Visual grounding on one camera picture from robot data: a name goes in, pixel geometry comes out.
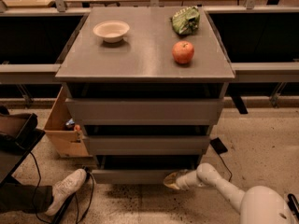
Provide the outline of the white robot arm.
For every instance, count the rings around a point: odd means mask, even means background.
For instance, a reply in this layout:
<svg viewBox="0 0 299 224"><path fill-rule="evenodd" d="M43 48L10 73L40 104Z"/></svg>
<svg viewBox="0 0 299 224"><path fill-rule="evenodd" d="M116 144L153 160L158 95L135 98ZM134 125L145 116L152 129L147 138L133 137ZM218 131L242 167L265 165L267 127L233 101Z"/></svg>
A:
<svg viewBox="0 0 299 224"><path fill-rule="evenodd" d="M298 224L287 202L274 190L255 186L244 191L224 179L209 163L180 170L164 179L170 189L214 188L240 215L240 224Z"/></svg>

